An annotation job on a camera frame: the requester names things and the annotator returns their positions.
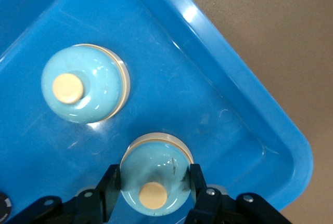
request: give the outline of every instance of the gray countertop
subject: gray countertop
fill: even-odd
[[[307,137],[314,173],[282,213],[333,220],[333,0],[194,0]]]

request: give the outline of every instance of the brown table surface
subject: brown table surface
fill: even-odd
[[[305,134],[314,173],[292,223],[333,221],[333,0],[194,0]]]

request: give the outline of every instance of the screw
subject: screw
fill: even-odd
[[[207,190],[206,190],[206,193],[207,193],[208,195],[215,195],[215,190],[213,190],[213,189],[207,189]]]
[[[86,193],[84,193],[84,197],[86,197],[86,198],[88,198],[88,197],[90,197],[92,195],[93,195],[92,192],[86,192]]]
[[[54,200],[49,199],[49,200],[44,202],[44,206],[49,206],[49,205],[52,205],[53,203],[54,203]]]
[[[243,195],[243,199],[244,199],[244,201],[247,201],[247,202],[253,202],[254,201],[253,197],[248,195],[248,194]]]

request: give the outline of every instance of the blue plastic tray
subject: blue plastic tray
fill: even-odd
[[[192,0],[0,0],[0,11],[0,191],[13,215],[96,185],[151,132],[184,141],[232,197],[251,191],[281,209],[307,186],[308,142]],[[131,76],[127,104],[102,123],[62,120],[42,96],[47,60],[78,43],[113,50]],[[157,219],[121,196],[110,223],[176,223],[190,207]]]

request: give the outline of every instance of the black metal bracket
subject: black metal bracket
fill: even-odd
[[[111,165],[95,189],[68,202],[46,196],[32,203],[8,224],[102,224],[108,222],[120,193],[119,165]]]
[[[199,164],[190,166],[195,202],[185,224],[291,224],[264,198],[245,193],[233,200],[206,185]],[[8,224],[102,224],[108,222],[120,193],[120,166],[111,165],[95,189],[68,202],[46,196],[32,203]]]
[[[233,200],[218,189],[208,188],[199,164],[191,164],[190,175],[195,206],[185,224],[291,224],[257,194],[240,194]]]

